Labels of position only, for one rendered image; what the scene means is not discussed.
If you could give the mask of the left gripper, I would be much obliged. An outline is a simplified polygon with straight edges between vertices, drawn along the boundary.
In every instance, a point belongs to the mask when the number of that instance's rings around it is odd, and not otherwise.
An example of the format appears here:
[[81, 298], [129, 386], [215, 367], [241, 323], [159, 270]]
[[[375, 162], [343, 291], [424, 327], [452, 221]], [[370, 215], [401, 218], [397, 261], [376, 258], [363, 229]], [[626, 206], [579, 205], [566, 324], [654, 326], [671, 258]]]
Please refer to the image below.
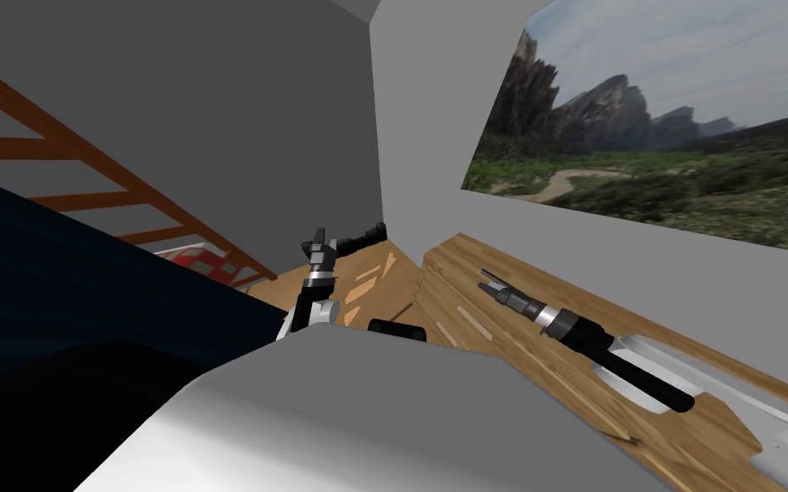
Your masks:
[[337, 241], [326, 239], [324, 227], [318, 227], [311, 241], [301, 243], [309, 259], [311, 274], [332, 274], [338, 257]]

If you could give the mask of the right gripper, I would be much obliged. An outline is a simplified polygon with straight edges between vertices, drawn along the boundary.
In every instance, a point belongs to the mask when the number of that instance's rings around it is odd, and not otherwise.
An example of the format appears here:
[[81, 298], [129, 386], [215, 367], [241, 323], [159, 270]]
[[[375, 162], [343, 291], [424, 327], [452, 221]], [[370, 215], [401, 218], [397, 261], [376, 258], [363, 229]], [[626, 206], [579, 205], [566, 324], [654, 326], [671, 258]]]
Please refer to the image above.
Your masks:
[[520, 316], [535, 321], [544, 310], [544, 304], [542, 302], [515, 289], [495, 274], [486, 269], [481, 269], [480, 273], [484, 278], [488, 279], [488, 283], [478, 283], [478, 287], [490, 296], [497, 298], [498, 303], [510, 308], [514, 312], [520, 314]]

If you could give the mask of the red and white box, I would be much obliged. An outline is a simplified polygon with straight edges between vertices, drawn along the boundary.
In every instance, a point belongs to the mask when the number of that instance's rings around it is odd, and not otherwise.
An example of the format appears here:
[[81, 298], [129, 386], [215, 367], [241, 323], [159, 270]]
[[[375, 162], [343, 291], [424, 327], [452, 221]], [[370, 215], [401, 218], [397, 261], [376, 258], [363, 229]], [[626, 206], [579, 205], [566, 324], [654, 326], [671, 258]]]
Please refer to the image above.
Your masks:
[[243, 268], [212, 243], [196, 243], [174, 249], [156, 251], [164, 259], [202, 274], [221, 284], [231, 285]]

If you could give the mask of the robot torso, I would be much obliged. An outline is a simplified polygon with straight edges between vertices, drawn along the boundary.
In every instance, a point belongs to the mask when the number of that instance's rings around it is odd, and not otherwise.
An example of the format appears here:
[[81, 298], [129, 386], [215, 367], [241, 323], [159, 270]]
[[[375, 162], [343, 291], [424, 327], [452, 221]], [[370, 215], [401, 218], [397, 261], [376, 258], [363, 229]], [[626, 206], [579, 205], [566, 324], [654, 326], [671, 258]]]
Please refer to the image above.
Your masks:
[[510, 364], [314, 325], [214, 368], [74, 492], [673, 492]]

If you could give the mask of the landscape view window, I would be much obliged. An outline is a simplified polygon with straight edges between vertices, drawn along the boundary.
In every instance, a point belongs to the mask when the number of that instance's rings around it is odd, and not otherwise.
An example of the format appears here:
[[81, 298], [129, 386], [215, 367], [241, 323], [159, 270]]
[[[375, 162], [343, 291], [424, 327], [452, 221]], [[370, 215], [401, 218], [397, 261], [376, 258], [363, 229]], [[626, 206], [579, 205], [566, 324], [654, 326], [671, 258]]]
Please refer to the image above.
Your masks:
[[551, 0], [462, 188], [788, 250], [788, 0]]

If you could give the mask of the dark blue flat panel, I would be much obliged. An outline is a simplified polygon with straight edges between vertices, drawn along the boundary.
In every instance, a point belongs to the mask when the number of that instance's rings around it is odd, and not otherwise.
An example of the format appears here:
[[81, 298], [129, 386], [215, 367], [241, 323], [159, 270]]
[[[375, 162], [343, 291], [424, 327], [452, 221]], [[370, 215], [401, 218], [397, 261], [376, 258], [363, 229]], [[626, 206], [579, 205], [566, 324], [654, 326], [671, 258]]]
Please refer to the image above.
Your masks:
[[0, 376], [80, 345], [215, 367], [274, 342], [285, 312], [0, 188]]

